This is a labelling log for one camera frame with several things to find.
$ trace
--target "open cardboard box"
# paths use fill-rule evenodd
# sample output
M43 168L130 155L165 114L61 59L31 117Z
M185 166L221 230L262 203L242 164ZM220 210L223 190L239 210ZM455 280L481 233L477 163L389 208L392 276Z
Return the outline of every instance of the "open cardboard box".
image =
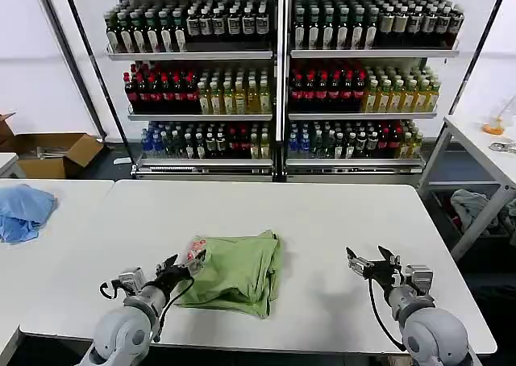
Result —
M6 119L0 115L0 152L16 152L18 165L27 178L75 178L102 150L104 145L93 136L82 133L14 135ZM61 158L36 159L38 147L67 148Z

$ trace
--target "blue towel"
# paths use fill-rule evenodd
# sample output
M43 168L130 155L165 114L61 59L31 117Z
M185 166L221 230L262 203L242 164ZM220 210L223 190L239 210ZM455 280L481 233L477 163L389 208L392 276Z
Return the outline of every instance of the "blue towel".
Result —
M38 236L54 208L56 198L29 185L0 188L0 239L21 243Z

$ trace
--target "shelf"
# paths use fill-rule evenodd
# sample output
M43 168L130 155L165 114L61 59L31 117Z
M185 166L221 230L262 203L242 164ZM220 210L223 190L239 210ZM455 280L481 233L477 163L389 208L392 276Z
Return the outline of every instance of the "shelf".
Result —
M132 122L268 122L272 114L129 114Z
M291 50L292 58L451 58L458 50L447 49L372 49L372 50Z
M422 168L420 159L290 159L287 168Z
M354 114L289 114L290 120L399 120L432 119L437 112L363 113Z

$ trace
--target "juice bottle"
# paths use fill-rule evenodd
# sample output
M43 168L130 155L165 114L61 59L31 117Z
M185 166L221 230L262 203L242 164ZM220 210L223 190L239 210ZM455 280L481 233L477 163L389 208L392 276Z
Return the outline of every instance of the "juice bottle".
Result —
M416 91L416 85L418 82L413 79L408 79L408 86L402 92L402 98L400 100L400 107L402 112L412 112L412 102L414 101L414 95Z
M384 80L381 89L377 92L373 112L386 112L390 101L390 80Z
M371 80L369 83L369 90L365 94L364 99L362 100L362 112L373 112L375 101L377 100L377 87L378 81Z
M399 112L400 100L402 99L403 80L396 80L394 83L387 112Z
M435 105L437 104L437 99L439 98L439 88L441 87L441 81L434 81L434 84L431 88L428 98L428 101L426 102L425 106L423 107L423 110L425 112L433 112Z

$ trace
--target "dark floor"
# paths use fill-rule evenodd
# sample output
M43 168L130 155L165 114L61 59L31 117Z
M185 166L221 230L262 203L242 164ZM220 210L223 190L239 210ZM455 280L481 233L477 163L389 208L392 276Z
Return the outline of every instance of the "dark floor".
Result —
M427 155L431 147L426 147ZM113 160L127 157L126 151L120 146L113 146L101 152L95 161L82 173L81 179L118 179L131 178L131 165L113 165ZM489 174L457 144L444 155L443 160L431 177L431 181L491 181ZM488 195L493 187L481 187ZM458 239L456 230L443 212L430 198L425 206L432 217L439 233L448 247L452 247ZM484 366L502 366L516 364L516 349L512 344L512 335L505 335L516 326L516 247L507 243L506 239L479 239L468 251L458 267L468 283L489 328L497 341L496 354L482 359ZM54 339L25 338L19 350L9 363L19 365L70 365L80 361L80 356L68 347ZM210 351L179 348L153 347L145 365L181 364L183 362L209 363L217 366L246 365L246 366L337 366L344 363L342 356L310 356L289 354L268 354L240 351ZM377 364L373 359L360 361L346 359L347 366L366 366Z

